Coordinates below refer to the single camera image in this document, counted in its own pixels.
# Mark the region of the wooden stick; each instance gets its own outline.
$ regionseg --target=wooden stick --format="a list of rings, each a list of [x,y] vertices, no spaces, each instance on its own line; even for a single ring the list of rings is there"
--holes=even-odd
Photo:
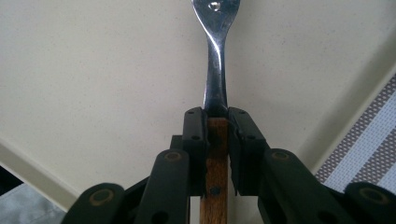
[[[201,200],[201,224],[227,223],[228,121],[207,121],[209,154],[206,160],[206,192]]]

